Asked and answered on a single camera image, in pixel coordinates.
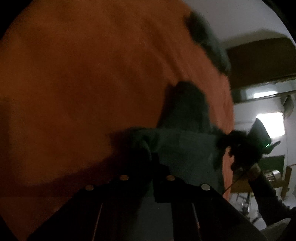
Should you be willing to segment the right forearm dark sleeve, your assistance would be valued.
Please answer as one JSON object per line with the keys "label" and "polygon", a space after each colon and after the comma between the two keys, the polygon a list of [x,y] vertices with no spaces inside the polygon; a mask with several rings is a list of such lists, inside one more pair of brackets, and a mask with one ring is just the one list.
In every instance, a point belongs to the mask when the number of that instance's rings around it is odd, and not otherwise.
{"label": "right forearm dark sleeve", "polygon": [[291,209],[278,198],[276,191],[266,179],[258,164],[254,164],[247,174],[248,183],[254,193],[259,213],[266,226],[271,226],[286,218],[293,218],[295,208]]}

